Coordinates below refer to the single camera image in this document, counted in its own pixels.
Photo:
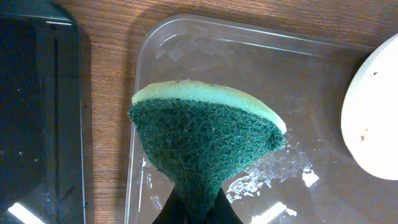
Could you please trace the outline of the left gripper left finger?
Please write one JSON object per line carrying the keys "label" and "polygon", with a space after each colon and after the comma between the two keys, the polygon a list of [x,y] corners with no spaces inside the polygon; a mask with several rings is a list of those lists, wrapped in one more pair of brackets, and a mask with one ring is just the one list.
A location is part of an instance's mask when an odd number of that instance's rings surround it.
{"label": "left gripper left finger", "polygon": [[173,188],[163,209],[152,224],[184,224],[186,222],[184,204],[178,199],[177,191]]}

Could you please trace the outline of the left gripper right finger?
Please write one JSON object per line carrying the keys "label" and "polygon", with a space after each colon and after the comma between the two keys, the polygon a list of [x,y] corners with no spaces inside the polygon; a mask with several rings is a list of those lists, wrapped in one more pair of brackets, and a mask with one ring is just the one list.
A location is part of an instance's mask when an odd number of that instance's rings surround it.
{"label": "left gripper right finger", "polygon": [[219,189],[214,206],[208,212],[209,224],[243,224],[233,210],[223,189]]}

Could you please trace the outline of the green yellow scrub sponge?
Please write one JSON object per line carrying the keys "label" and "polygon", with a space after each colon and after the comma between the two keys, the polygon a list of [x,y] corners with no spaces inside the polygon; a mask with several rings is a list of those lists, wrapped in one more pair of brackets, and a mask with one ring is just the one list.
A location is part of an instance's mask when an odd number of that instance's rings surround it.
{"label": "green yellow scrub sponge", "polygon": [[132,97],[129,117],[152,165],[198,221],[229,178],[285,143],[283,119],[257,98],[196,80],[152,83]]}

